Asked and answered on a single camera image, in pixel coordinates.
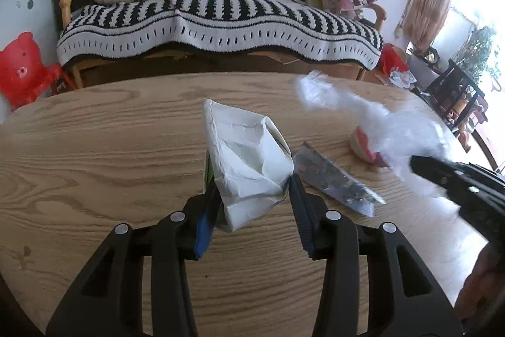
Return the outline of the person right hand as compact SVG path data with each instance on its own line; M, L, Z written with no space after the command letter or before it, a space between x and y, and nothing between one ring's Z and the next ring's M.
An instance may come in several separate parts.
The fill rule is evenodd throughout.
M484 301L494 300L503 287L504 256L488 243L458 294L454 305L456 315L462 322L469 320Z

